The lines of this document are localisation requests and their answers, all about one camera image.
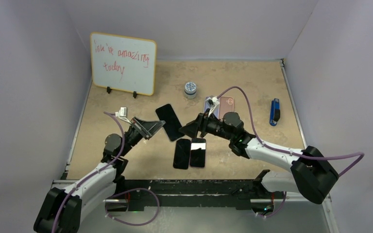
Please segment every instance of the whiteboard frame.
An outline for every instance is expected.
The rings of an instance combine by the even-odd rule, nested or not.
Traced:
[[[139,95],[144,95],[144,96],[151,96],[154,94],[155,92],[155,70],[156,70],[156,53],[158,51],[158,45],[156,44],[155,41],[153,40],[148,40],[148,39],[142,39],[142,38],[136,38],[136,37],[130,37],[130,36],[124,36],[124,35],[115,35],[115,34],[108,34],[108,33],[100,33],[100,32],[92,32],[91,35],[89,35],[89,41],[91,42],[92,40],[92,34],[101,34],[101,35],[110,35],[110,36],[115,36],[115,37],[122,37],[122,38],[127,38],[127,39],[135,39],[135,40],[144,40],[144,41],[149,41],[149,42],[153,42],[155,44],[155,62],[154,62],[154,66],[153,66],[153,84],[152,84],[152,93],[151,94],[145,94],[145,93],[136,93],[136,94],[139,94]],[[103,87],[103,88],[107,88],[106,86],[101,86],[101,85],[97,85],[94,81],[94,69],[92,68],[92,64],[93,64],[93,58],[92,58],[92,43],[89,43],[90,46],[91,46],[91,72],[92,72],[92,82],[95,86],[98,86],[98,87]],[[134,91],[130,91],[130,90],[124,90],[124,89],[116,89],[116,88],[111,88],[112,90],[117,90],[117,91],[125,91],[125,92],[130,92],[130,93],[133,93]]]

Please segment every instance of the wooden tabletop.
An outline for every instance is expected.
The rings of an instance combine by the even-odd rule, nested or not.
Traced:
[[[197,84],[197,96],[184,97],[186,82]],[[253,111],[255,128],[268,142],[285,147],[303,148],[303,141],[284,76],[278,62],[157,62],[155,91],[152,96],[115,91],[92,84],[79,128],[68,179],[80,179],[101,160],[105,138],[120,134],[116,123],[104,111],[115,112],[128,107],[128,118],[158,120],[155,109],[170,103],[182,125],[194,120],[203,111],[204,98],[216,96],[230,86],[240,86],[246,92]],[[244,128],[252,133],[249,111],[243,95],[236,89],[225,96],[233,97],[235,112]],[[280,99],[281,119],[277,126],[269,124],[271,100]],[[124,130],[129,125],[123,121]],[[126,156],[129,160],[123,173],[127,179],[253,179],[262,170],[281,170],[262,161],[234,155],[228,141],[208,134],[205,168],[188,170],[172,167],[175,142],[170,142],[161,129],[150,140],[141,140]]]

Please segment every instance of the white wall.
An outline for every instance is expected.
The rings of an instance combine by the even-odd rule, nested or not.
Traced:
[[[65,168],[90,58],[61,0],[0,0],[0,232],[32,232]]]
[[[318,0],[66,0],[89,47],[98,31],[155,40],[161,59],[281,59]]]
[[[307,143],[366,153],[331,194],[341,232],[373,232],[373,0],[320,0],[286,68]]]

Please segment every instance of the whiteboard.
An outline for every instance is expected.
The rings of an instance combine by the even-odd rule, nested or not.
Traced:
[[[156,43],[152,40],[91,33],[92,79],[95,85],[152,95]]]

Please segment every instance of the black smartphone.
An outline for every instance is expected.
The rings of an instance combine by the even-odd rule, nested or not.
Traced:
[[[176,141],[173,167],[176,169],[188,169],[189,154],[191,153],[191,141],[181,138]]]
[[[189,165],[191,167],[205,167],[206,140],[203,138],[193,138],[191,141],[191,155]]]
[[[164,130],[171,142],[185,135],[178,131],[182,125],[170,104],[165,104],[164,106],[157,108],[155,112],[160,120],[165,121]]]

